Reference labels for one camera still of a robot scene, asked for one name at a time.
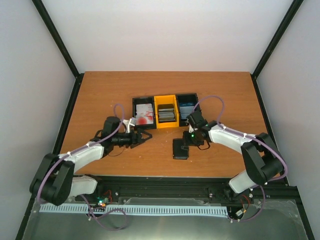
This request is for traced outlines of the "black leather card holder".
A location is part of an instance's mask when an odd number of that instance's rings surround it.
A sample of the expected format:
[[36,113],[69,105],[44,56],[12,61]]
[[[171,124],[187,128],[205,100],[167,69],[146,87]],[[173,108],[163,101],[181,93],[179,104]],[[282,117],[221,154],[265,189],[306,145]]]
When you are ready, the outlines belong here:
[[174,138],[172,141],[173,159],[187,160],[189,157],[189,150],[182,150],[182,144],[184,140],[182,138]]

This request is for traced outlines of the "dark card stack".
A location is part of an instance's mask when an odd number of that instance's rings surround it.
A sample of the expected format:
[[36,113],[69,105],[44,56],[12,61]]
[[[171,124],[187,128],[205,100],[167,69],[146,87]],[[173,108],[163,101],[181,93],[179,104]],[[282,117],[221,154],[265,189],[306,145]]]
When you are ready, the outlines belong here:
[[176,121],[176,113],[174,105],[169,104],[159,104],[157,106],[158,111],[158,121],[160,123],[164,122],[175,122]]

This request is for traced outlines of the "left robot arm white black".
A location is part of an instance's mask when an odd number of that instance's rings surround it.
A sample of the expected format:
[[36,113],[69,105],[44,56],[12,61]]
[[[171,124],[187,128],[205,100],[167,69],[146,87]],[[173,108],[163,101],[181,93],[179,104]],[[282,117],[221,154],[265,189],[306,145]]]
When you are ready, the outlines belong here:
[[103,128],[84,146],[63,154],[46,154],[30,184],[30,193],[40,203],[55,206],[68,198],[87,195],[92,201],[103,198],[104,188],[90,176],[75,176],[86,165],[106,157],[115,146],[135,148],[153,136],[142,128],[136,128],[136,119],[106,118]]

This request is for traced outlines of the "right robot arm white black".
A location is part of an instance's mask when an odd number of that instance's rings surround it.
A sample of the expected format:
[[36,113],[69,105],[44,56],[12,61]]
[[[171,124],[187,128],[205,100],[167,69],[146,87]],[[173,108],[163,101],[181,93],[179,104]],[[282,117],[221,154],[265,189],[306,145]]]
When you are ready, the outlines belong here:
[[234,176],[222,194],[229,202],[238,195],[268,182],[286,177],[288,167],[274,141],[267,133],[258,135],[240,132],[218,121],[208,122],[198,110],[186,117],[188,134],[186,143],[200,147],[207,143],[220,144],[242,155],[245,170]]

